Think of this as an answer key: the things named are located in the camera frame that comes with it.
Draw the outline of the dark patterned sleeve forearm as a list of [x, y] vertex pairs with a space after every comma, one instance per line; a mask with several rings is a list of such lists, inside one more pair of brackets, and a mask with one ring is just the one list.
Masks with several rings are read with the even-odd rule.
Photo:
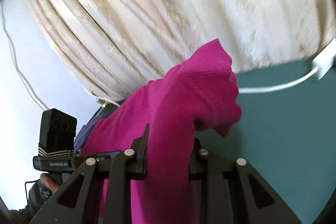
[[39, 180], [33, 184], [28, 194], [28, 202], [24, 209], [10, 210], [14, 223], [30, 223], [34, 215], [52, 196], [52, 192], [48, 190]]

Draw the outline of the person left hand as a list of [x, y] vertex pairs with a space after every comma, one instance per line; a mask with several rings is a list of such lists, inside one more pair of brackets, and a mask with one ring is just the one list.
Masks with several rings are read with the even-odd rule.
[[52, 193], [55, 193], [59, 188], [59, 184], [57, 184], [47, 173], [42, 173], [40, 175], [41, 183]]

